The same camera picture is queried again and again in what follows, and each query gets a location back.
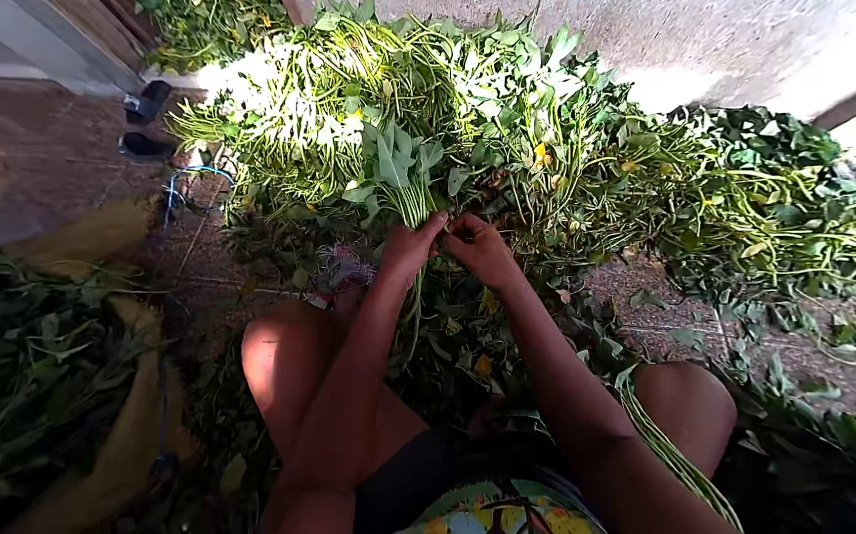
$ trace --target person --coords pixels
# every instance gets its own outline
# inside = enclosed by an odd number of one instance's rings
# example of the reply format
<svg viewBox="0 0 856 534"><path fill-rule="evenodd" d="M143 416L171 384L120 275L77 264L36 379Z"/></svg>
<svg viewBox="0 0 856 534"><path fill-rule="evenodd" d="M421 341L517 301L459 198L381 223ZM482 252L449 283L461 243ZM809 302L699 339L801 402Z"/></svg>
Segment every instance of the person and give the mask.
<svg viewBox="0 0 856 534"><path fill-rule="evenodd" d="M446 222L433 213L418 231L393 228L361 305L285 301L248 325L244 372L284 463L262 532L734 532L577 358L496 228L463 215L442 233ZM504 306L556 445L430 430L383 383L405 294L439 233ZM691 363L635 379L652 419L712 476L735 423L728 392Z"/></svg>

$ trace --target vegetable bundle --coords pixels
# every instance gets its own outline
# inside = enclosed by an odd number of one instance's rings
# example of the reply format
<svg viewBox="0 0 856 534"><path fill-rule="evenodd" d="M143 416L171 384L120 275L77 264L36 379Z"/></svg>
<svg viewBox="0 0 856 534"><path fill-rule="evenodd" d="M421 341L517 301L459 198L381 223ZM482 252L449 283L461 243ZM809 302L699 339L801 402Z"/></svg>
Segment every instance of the vegetable bundle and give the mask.
<svg viewBox="0 0 856 534"><path fill-rule="evenodd" d="M102 305L99 276L0 254L0 528L66 469L88 471L146 350Z"/></svg>

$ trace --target tiled floor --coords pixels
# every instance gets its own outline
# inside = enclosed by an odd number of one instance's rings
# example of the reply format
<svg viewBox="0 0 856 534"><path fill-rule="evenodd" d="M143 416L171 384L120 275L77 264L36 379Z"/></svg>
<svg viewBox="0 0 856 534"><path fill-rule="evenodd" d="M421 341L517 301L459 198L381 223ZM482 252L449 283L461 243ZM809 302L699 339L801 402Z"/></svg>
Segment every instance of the tiled floor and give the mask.
<svg viewBox="0 0 856 534"><path fill-rule="evenodd" d="M44 82L0 80L0 242L58 227L107 200L161 192L166 171L116 153L116 139L126 127L116 101L74 96ZM165 135L160 122L146 133ZM224 185L221 178L181 181L182 190L203 205L213 204ZM179 357L220 356L232 332L273 301L295 297L273 285L241 295L254 267L233 262L219 227L219 212L199 217L183 211L167 231L153 232L137 258L153 284L170 291L164 305ZM272 279L271 273L262 274ZM702 302L684 299L667 282L663 267L644 257L603 265L589 274L587 288L597 302L615 301L622 334L657 358L727 357L728 343L737 336L733 324L720 321ZM672 306L631 306L629 297L643 288ZM704 352L680 344L677 329L703 334ZM827 405L855 409L856 368L827 359L809 340L774 334L757 352L759 367L778 353L794 378L825 376L844 392Z"/></svg>

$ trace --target colorful shirt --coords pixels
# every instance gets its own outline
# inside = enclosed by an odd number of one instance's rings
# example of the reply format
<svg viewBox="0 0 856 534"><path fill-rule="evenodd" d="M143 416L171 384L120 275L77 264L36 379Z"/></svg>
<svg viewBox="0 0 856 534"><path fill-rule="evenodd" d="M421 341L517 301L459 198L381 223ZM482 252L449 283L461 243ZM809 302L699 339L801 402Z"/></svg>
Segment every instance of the colorful shirt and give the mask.
<svg viewBox="0 0 856 534"><path fill-rule="evenodd" d="M398 534L605 534L575 500L529 480L453 489Z"/></svg>

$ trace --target hand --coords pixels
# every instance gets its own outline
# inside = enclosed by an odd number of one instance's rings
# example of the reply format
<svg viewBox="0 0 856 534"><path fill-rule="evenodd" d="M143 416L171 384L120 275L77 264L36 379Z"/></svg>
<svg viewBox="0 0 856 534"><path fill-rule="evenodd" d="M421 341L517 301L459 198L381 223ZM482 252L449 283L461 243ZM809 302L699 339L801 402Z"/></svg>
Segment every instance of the hand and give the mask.
<svg viewBox="0 0 856 534"><path fill-rule="evenodd" d="M382 252L382 264L379 266L381 279L398 281L405 288L412 287L415 276L428 260L434 236L448 222L445 212L432 212L428 221L420 230L398 224L388 234L388 242Z"/></svg>
<svg viewBox="0 0 856 534"><path fill-rule="evenodd" d="M493 290L503 290L524 273L514 261L497 229L481 219L464 214L451 223L451 234L444 236L444 248Z"/></svg>

